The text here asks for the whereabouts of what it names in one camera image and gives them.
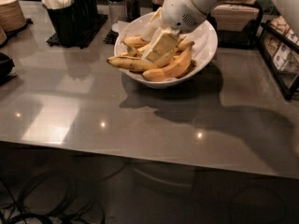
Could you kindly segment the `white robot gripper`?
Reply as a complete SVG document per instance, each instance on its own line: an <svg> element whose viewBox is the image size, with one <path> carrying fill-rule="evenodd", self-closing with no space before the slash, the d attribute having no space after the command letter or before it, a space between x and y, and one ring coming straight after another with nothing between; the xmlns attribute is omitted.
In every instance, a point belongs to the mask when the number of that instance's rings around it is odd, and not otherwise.
<svg viewBox="0 0 299 224"><path fill-rule="evenodd" d="M226 1L229 0L164 0L141 33L141 38L149 42L142 59L156 62L178 45L179 30L193 31L206 20L214 7ZM164 29L164 24L173 29Z"/></svg>

